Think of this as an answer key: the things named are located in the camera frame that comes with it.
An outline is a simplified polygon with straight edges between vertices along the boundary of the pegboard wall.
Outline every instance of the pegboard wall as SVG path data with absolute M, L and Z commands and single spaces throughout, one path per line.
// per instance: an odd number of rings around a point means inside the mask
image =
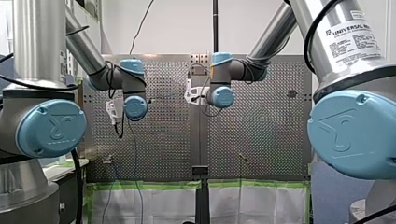
M 211 178 L 307 178 L 311 75 L 298 56 L 278 56 L 263 82 L 233 82 L 235 102 L 208 125 Z
M 106 59 L 118 63 L 129 57 Z M 200 144 L 199 153 L 207 160 L 200 162 L 209 165 L 210 178 L 303 180 L 307 176 L 310 146 L 305 129 L 312 103 L 311 75 L 302 57 L 276 57 L 264 82 L 233 83 L 235 104 L 211 119 L 193 116 L 199 113 L 191 113 L 192 107 L 184 100 L 190 55 L 135 57 L 144 62 L 151 100 L 147 116 L 131 122 L 137 150 L 127 122 L 123 139 L 117 138 L 106 112 L 107 91 L 84 86 L 84 110 L 90 126 L 85 139 L 91 159 L 89 182 L 192 180 L 191 167 L 196 165 L 193 157 L 197 155 L 193 144 L 202 141 L 206 144 Z M 198 119 L 206 119 L 208 125 L 195 141 Z M 106 164 L 110 155 L 113 163 Z

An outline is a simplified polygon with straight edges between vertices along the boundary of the light blue end cap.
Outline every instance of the light blue end cap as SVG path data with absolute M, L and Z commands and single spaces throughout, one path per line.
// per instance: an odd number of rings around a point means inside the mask
M 311 112 L 308 135 L 315 151 L 342 174 L 396 178 L 396 103 L 368 91 L 338 91 Z
M 145 75 L 142 61 L 137 59 L 122 60 L 120 61 L 120 67 L 137 75 Z
M 140 96 L 130 96 L 124 102 L 124 112 L 130 120 L 141 120 L 148 112 L 148 104 Z
M 223 63 L 227 63 L 233 59 L 233 55 L 231 53 L 217 52 L 212 54 L 212 65 L 220 65 Z
M 85 133 L 87 120 L 74 102 L 50 100 L 31 111 L 20 122 L 16 143 L 32 158 L 55 158 L 73 150 Z
M 229 87 L 218 87 L 211 95 L 213 106 L 227 108 L 233 104 L 235 93 Z

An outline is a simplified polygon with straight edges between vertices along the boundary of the sticker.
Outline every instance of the sticker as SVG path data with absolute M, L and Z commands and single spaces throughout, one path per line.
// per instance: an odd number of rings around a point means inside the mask
M 347 21 L 326 31 L 330 60 L 342 66 L 359 59 L 381 57 L 381 50 L 367 21 Z
M 359 11 L 359 10 L 351 10 L 350 14 L 352 15 L 352 18 L 354 20 L 366 20 L 366 18 L 364 18 L 364 12 Z
M 61 56 L 60 56 L 60 62 L 61 62 L 61 75 L 60 75 L 60 81 L 62 83 L 66 83 L 66 74 L 67 74 L 67 55 L 65 52 L 61 51 Z

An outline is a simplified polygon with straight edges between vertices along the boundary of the black pole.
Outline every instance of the black pole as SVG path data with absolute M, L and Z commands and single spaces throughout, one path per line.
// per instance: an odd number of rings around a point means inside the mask
M 213 46 L 219 52 L 219 1 L 213 0 Z

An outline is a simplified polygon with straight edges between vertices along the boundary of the universal robots logo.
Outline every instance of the universal robots logo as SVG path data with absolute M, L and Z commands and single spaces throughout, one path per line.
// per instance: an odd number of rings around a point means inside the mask
M 64 130 L 65 128 L 70 128 L 70 125 L 74 119 L 75 115 L 55 115 L 50 117 L 49 122 L 53 125 L 53 128 L 50 131 L 50 137 L 55 141 L 67 138 L 67 136 L 65 136 Z

